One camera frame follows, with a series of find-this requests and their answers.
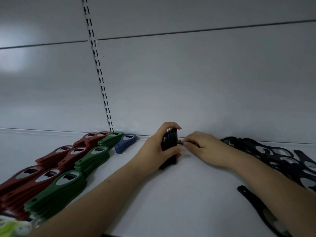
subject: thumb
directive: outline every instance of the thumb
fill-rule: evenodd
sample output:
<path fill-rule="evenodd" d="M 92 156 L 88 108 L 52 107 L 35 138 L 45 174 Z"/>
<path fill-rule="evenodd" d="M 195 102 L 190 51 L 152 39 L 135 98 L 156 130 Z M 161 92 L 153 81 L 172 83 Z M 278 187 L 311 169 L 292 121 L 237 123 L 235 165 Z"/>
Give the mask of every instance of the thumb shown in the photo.
<path fill-rule="evenodd" d="M 166 158 L 170 158 L 173 155 L 178 154 L 180 151 L 184 151 L 185 148 L 182 145 L 177 145 L 174 147 L 169 148 L 168 150 L 165 150 L 163 153 Z"/>
<path fill-rule="evenodd" d="M 201 153 L 201 148 L 190 142 L 184 142 L 183 145 L 190 151 L 192 154 L 199 156 Z"/>

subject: right hand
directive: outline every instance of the right hand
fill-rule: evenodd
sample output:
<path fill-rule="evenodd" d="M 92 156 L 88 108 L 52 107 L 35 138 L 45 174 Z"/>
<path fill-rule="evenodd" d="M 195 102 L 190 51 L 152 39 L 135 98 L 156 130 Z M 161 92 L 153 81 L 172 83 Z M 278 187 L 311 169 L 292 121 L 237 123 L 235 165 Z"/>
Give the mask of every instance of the right hand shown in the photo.
<path fill-rule="evenodd" d="M 192 154 L 215 166 L 228 167 L 231 159 L 236 154 L 236 149 L 233 147 L 210 134 L 199 131 L 186 136 L 182 142 Z"/>

